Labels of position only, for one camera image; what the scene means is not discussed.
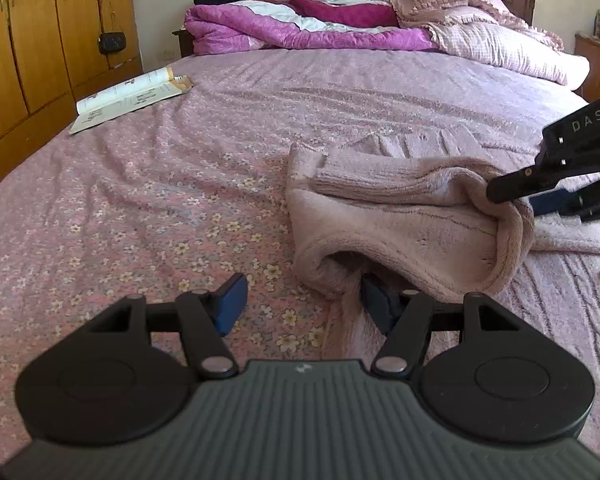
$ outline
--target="bed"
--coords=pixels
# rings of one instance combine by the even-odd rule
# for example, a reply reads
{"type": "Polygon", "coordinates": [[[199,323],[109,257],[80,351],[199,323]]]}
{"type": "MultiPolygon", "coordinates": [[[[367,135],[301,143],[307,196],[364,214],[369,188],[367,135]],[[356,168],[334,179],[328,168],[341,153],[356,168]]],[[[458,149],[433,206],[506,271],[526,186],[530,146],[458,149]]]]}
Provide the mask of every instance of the bed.
{"type": "MultiPolygon", "coordinates": [[[[504,1],[532,21],[535,0],[504,1]]],[[[377,333],[352,344],[333,301],[296,279],[293,142],[321,148],[470,114],[533,150],[543,126],[585,104],[555,83],[432,52],[259,50],[187,57],[173,71],[195,83],[187,96],[63,132],[0,184],[0,462],[27,441],[19,371],[132,292],[170,301],[243,272],[250,301],[226,338],[241,363],[373,355],[377,333]]],[[[593,373],[581,438],[600,456],[599,272],[600,256],[534,253],[498,300],[593,373]],[[556,262],[570,286],[538,288],[533,271],[556,262]]],[[[154,340],[179,356],[173,334],[154,340]]]]}

